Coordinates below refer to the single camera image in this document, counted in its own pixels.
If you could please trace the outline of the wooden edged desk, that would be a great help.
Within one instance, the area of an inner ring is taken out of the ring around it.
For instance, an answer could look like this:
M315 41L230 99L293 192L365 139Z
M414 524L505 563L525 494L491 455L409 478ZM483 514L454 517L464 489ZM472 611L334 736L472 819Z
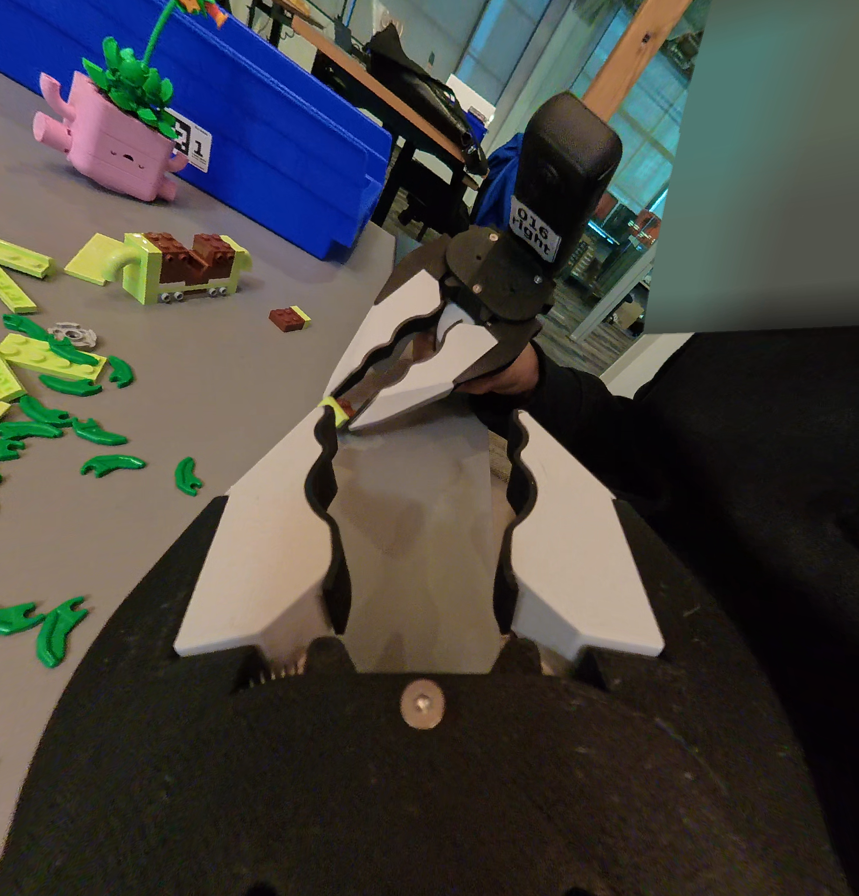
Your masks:
M465 162L458 144L448 139L419 112L369 74L353 56L326 39L321 31L300 16L293 16L291 28L315 47L318 54L330 60L332 66L346 73L349 80L356 84L356 90L364 94L364 107L380 118L384 127L412 144L413 149L429 153L446 163L456 176L462 175Z

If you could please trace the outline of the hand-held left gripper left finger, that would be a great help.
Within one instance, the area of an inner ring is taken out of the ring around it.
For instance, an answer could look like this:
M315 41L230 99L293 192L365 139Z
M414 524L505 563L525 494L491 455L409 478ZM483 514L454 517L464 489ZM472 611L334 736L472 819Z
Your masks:
M345 633L351 580L328 511L337 494L334 410L313 409L228 490L178 655L256 646L291 662L313 639Z

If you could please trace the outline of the scattered lime bricks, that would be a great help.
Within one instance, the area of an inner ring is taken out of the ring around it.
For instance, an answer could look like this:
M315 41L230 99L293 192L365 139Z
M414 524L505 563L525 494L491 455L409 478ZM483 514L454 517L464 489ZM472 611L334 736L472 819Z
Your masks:
M0 342L0 437L7 436L9 409L20 405L32 420L53 428L70 426L71 415L36 404L21 384L15 369L39 375L45 389L55 393L92 397L101 393L100 376L109 371L109 382L118 388L135 380L130 364L120 357L102 357L83 350L67 332L49 330L34 320L39 308L11 273L44 280L54 273L52 258L0 239L0 301L7 308L2 322L8 335Z

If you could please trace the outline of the white table leg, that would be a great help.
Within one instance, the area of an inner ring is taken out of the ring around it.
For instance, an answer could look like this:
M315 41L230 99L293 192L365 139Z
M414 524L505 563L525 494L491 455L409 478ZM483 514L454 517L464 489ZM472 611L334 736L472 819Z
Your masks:
M643 254L631 268L624 273L615 285L599 300L592 308L591 312L586 315L584 320L569 335L571 342L579 344L583 342L599 324L607 318L615 308L617 308L623 299L631 292L631 290L640 283L652 269L655 260L655 249L652 247L649 252Z

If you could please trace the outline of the blue plastic bin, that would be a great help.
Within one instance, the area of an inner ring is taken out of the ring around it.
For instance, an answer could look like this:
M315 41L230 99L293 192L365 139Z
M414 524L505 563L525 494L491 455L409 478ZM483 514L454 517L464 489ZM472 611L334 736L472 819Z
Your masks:
M107 36L141 55L164 4L0 1L0 73L68 88ZM174 13L153 62L171 108L212 135L208 172L188 164L181 179L316 258L356 244L382 192L385 129L234 17Z

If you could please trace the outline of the black bag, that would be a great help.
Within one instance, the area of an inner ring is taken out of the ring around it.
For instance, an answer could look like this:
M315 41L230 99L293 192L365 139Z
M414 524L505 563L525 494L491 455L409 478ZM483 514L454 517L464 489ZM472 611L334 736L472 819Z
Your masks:
M368 72L445 137L458 145L468 173L485 177L489 163L454 91L404 53L398 30L389 24L366 45Z

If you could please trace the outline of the white printed label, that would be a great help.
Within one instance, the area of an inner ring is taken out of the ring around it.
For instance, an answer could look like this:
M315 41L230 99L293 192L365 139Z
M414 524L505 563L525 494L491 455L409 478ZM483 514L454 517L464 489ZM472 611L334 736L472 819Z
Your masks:
M211 133L172 108L168 108L167 112L175 119L177 151L188 158L189 165L207 173L211 160Z

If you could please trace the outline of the wooden post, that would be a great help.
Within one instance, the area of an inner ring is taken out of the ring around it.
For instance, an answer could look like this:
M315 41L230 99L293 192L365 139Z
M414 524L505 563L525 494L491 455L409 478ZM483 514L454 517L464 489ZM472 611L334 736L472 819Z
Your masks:
M583 93L584 106L602 121L609 121L691 4L691 1L641 2L614 50Z

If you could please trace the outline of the blue cloth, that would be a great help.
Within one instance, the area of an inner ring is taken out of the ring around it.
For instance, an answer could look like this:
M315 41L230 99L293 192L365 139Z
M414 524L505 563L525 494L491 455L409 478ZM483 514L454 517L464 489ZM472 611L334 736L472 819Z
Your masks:
M499 230L507 228L524 134L495 149L489 156L489 174L484 179L470 214L470 223Z

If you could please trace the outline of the person's right hand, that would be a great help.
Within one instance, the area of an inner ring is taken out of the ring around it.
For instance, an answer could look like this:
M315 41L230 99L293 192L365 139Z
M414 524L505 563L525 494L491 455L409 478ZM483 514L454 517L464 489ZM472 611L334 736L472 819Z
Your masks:
M506 368L459 385L457 391L473 396L493 394L513 397L532 392L538 380L538 353L530 342Z

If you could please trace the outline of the brown lime brick build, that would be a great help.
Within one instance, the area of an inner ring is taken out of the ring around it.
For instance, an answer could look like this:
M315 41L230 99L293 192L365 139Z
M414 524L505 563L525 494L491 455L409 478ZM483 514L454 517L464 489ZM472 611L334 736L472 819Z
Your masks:
M192 294L233 295L252 265L250 252L218 234L196 234L187 247L168 232L129 232L107 256L102 277L119 280L143 306L168 305Z

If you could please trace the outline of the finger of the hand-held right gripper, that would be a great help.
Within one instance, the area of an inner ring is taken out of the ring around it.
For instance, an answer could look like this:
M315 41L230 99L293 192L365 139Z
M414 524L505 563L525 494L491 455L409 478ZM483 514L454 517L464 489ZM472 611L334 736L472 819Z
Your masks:
M363 379L345 390L353 415L345 428L367 430L448 396L458 377L498 345L488 327L464 316L442 318L390 358L372 364Z
M418 271L374 304L330 376L326 396L336 398L356 385L372 364L388 357L401 337L437 320L444 304L439 282L427 270Z

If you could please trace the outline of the pink brick pot with plant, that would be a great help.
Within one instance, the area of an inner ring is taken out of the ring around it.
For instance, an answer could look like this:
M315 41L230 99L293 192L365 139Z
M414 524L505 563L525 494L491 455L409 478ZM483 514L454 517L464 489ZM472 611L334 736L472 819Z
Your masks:
M169 176L189 162L176 149L174 84L153 63L157 44L176 12L206 16L217 28L229 18L220 2L166 2L141 55L115 37L105 37L102 64L84 58L67 99L60 82L41 73L42 97L56 116L39 112L32 122L36 141L61 152L77 172L146 203L172 201L177 186Z

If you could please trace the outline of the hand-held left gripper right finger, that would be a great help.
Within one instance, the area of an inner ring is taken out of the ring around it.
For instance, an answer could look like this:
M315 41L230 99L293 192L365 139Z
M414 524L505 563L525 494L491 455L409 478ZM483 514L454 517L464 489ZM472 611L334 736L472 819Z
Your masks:
M664 639L615 497L527 411L513 412L506 526L494 615L513 633L576 661L586 648L656 657Z

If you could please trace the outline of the scattered green leaf pieces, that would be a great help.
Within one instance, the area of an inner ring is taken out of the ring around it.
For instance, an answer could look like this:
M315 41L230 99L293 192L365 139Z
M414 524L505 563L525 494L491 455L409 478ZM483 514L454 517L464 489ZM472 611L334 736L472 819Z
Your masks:
M119 603L193 521L173 471L209 389L210 342L193 304L120 306L105 351L134 372L124 388L83 364L58 393L20 354L59 361L41 342L0 334L0 799L15 800L69 673Z

